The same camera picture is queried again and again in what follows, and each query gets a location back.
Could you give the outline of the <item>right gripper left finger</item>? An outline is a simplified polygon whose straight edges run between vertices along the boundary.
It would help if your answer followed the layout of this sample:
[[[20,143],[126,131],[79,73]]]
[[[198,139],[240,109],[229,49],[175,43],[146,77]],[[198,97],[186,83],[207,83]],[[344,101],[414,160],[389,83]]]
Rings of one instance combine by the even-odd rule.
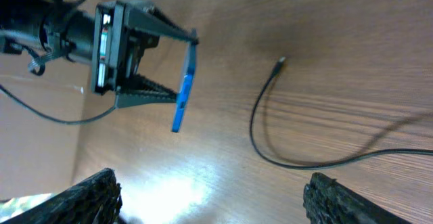
[[[104,168],[5,224],[117,223],[121,186],[113,169]]]

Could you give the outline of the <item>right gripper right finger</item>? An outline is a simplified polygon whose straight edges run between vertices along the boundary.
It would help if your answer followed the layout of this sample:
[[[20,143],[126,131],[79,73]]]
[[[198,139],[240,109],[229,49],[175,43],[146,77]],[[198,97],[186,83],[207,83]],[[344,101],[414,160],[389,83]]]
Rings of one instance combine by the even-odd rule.
[[[313,173],[305,185],[303,207],[311,223],[409,224],[323,173]]]

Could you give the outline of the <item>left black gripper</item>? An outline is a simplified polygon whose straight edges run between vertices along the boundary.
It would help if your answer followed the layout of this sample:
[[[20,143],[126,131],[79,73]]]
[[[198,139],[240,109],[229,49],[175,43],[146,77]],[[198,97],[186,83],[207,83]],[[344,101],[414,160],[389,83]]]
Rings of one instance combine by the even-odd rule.
[[[98,4],[91,91],[99,95],[116,91],[116,108],[175,103],[175,91],[136,74],[144,51],[157,47],[161,36],[193,45],[199,43],[192,31],[176,25],[151,1],[117,0]]]

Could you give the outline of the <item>blue Galaxy smartphone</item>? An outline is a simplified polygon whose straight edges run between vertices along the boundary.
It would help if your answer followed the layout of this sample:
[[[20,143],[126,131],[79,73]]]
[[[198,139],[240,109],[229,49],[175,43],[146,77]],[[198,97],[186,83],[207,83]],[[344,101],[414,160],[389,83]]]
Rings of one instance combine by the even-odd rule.
[[[189,96],[196,73],[196,60],[196,45],[189,44],[185,54],[183,72],[181,76],[179,92],[177,94],[176,110],[172,125],[172,132],[174,133],[179,132],[183,122],[183,117],[186,111],[187,103],[189,101]]]

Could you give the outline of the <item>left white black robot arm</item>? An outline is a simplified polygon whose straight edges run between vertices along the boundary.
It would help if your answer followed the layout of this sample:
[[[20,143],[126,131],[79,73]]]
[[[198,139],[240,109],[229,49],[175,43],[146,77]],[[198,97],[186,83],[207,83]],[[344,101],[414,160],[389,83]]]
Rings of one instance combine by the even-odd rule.
[[[65,58],[91,67],[91,90],[112,91],[116,107],[176,103],[184,108],[192,86],[195,31],[173,23],[148,0],[114,0],[97,5],[90,16],[81,0],[1,0],[1,51],[32,56],[28,70],[44,73],[52,60]],[[173,91],[138,73],[146,49],[157,47],[161,37],[187,43],[181,87]]]

